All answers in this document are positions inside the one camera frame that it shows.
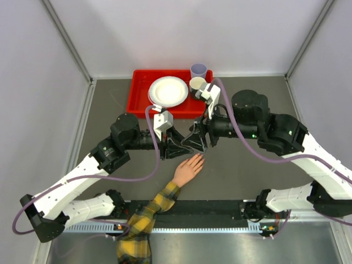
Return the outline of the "glitter nail polish bottle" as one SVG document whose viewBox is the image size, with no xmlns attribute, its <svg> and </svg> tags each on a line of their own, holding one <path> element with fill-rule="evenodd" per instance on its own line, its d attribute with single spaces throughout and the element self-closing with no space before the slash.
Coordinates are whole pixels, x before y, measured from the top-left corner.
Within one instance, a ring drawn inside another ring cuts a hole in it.
<svg viewBox="0 0 352 264">
<path fill-rule="evenodd" d="M 182 145 L 182 147 L 190 149 L 190 150 L 193 148 L 191 141 L 189 139 L 186 139 L 186 138 L 182 139 L 181 145 Z"/>
</svg>

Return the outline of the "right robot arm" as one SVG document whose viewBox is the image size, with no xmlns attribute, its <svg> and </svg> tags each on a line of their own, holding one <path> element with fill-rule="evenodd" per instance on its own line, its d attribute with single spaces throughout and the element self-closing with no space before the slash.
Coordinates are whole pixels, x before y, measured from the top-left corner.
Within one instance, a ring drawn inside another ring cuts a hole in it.
<svg viewBox="0 0 352 264">
<path fill-rule="evenodd" d="M 245 206 L 246 218 L 268 218 L 286 210 L 315 210 L 327 217 L 351 214 L 351 170 L 329 154 L 295 117 L 270 112 L 268 99 L 253 90 L 242 90 L 231 98 L 237 127 L 228 113 L 222 115 L 221 104 L 210 104 L 207 117 L 197 118 L 182 145 L 207 150 L 206 138 L 216 146 L 219 138 L 257 141 L 259 148 L 292 162 L 313 181 L 306 185 L 276 190 L 265 189 L 254 202 Z"/>
</svg>

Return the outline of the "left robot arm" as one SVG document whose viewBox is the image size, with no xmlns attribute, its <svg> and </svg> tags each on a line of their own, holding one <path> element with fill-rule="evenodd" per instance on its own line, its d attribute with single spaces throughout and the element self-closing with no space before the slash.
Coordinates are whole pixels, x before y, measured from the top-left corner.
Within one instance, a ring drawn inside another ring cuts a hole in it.
<svg viewBox="0 0 352 264">
<path fill-rule="evenodd" d="M 32 228 L 42 243 L 49 242 L 69 227 L 91 219 L 119 219 L 126 210 L 120 192 L 106 192 L 88 200 L 77 200 L 85 190 L 101 179 L 111 179 L 130 160 L 128 150 L 155 150 L 156 161 L 191 154 L 183 146 L 183 136 L 173 126 L 168 111 L 157 114 L 157 126 L 140 130 L 136 115 L 121 114 L 111 125 L 110 135 L 66 176 L 37 195 L 20 199 Z"/>
</svg>

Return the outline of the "yellow plaid sleeve forearm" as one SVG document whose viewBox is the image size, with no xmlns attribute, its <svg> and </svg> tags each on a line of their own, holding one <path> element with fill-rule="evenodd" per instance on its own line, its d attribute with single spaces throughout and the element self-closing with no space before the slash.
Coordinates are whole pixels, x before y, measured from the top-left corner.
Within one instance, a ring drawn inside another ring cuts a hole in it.
<svg viewBox="0 0 352 264">
<path fill-rule="evenodd" d="M 130 230 L 117 242 L 118 263 L 151 263 L 150 235 L 159 213 L 170 210 L 180 193 L 180 187 L 169 182 L 146 206 L 129 219 Z"/>
</svg>

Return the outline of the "mannequin hand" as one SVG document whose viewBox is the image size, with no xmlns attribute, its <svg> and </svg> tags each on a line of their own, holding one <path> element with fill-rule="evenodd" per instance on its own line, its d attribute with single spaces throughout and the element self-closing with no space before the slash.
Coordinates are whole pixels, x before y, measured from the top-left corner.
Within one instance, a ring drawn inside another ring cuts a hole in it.
<svg viewBox="0 0 352 264">
<path fill-rule="evenodd" d="M 172 182 L 180 188 L 193 180 L 204 166 L 202 154 L 197 153 L 192 158 L 184 160 L 177 166 Z"/>
</svg>

